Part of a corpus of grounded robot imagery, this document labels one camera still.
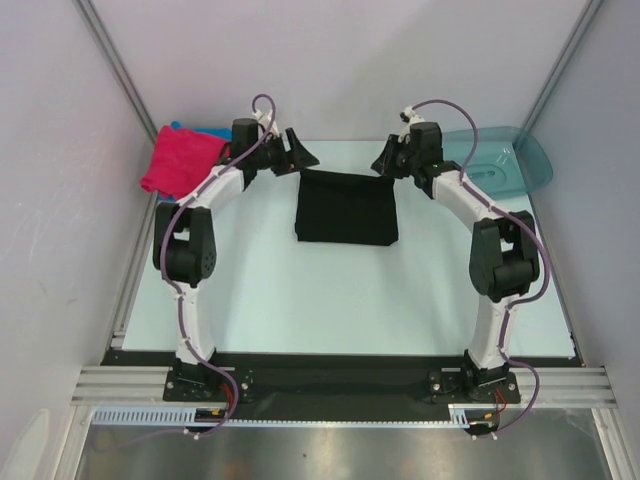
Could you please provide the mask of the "black t shirt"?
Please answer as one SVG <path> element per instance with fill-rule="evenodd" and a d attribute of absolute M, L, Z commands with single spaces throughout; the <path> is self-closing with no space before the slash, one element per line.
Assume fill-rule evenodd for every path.
<path fill-rule="evenodd" d="M 390 246 L 399 239 L 395 180 L 351 173 L 300 173 L 297 240 Z"/>

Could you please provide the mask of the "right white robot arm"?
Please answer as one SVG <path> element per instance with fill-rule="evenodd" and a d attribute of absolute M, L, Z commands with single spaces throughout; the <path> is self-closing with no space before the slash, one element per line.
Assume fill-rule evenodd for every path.
<path fill-rule="evenodd" d="M 438 123 L 419 120 L 388 137 L 371 169 L 410 177 L 430 199 L 446 207 L 471 233 L 469 277 L 479 294 L 476 326 L 464 352 L 463 393 L 484 401 L 507 378 L 509 320 L 539 278 L 540 242 L 527 211 L 506 212 L 477 189 L 462 167 L 444 159 Z"/>

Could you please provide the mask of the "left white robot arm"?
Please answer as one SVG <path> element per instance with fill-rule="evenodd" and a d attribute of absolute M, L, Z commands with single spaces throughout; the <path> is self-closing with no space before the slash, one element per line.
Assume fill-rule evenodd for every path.
<path fill-rule="evenodd" d="M 199 295 L 217 262 L 214 217 L 244 193 L 261 170 L 276 176 L 320 164 L 291 128 L 279 132 L 272 116 L 233 121 L 230 145 L 195 189 L 155 210 L 153 262 L 174 296 L 179 341 L 176 359 L 191 369 L 186 387 L 197 398 L 214 397 L 220 374 L 208 364 L 216 347 Z"/>

